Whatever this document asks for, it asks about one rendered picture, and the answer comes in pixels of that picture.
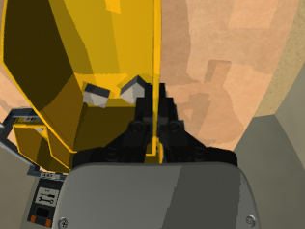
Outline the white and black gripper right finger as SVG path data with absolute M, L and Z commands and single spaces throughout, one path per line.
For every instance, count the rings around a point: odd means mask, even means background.
M 206 147 L 185 131 L 182 122 L 176 118 L 174 98 L 166 99 L 165 83 L 160 83 L 159 89 L 156 138 L 159 138 L 159 143 L 163 145 L 166 163 L 219 161 L 237 167 L 237 157 L 233 151 Z

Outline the grey shelf rack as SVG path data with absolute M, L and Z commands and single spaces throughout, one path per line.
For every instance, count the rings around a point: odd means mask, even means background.
M 29 170 L 27 172 L 27 176 L 56 181 L 64 181 L 67 175 L 63 173 L 48 173 L 39 171 L 40 167 L 32 160 L 29 160 L 29 158 L 19 153 L 17 146 L 8 139 L 8 136 L 13 129 L 13 123 L 15 122 L 17 117 L 39 117 L 39 115 L 34 111 L 33 108 L 12 109 L 3 121 L 3 124 L 0 122 L 0 145 L 6 150 L 8 150 L 10 153 L 30 165 Z

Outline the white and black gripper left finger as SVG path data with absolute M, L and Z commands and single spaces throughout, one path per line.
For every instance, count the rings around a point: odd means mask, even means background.
M 147 145 L 151 143 L 151 138 L 153 138 L 153 84 L 145 83 L 144 97 L 136 98 L 134 120 L 128 124 L 126 131 L 103 148 L 76 152 L 72 159 L 72 169 L 90 162 L 144 163 Z

